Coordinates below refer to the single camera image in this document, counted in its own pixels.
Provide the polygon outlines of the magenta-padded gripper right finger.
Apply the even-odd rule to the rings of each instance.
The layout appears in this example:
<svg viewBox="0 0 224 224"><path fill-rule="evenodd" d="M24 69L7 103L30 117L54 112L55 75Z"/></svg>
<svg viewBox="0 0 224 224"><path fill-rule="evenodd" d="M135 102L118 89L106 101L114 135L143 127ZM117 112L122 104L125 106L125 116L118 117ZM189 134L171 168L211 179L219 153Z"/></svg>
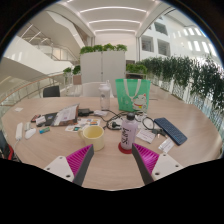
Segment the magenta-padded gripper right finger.
<svg viewBox="0 0 224 224"><path fill-rule="evenodd" d="M157 154L136 143L132 144L132 154L145 185L183 169L183 166L168 154Z"/></svg>

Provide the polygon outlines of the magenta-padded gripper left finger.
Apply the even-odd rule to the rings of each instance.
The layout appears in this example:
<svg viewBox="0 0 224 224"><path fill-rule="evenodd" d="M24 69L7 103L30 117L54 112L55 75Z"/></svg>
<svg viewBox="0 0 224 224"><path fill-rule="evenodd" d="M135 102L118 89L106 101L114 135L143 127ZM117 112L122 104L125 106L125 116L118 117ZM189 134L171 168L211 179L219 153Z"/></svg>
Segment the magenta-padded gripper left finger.
<svg viewBox="0 0 224 224"><path fill-rule="evenodd" d="M90 144L73 152L67 157L58 156L45 167L45 170L81 186L93 155L94 148L93 145Z"/></svg>

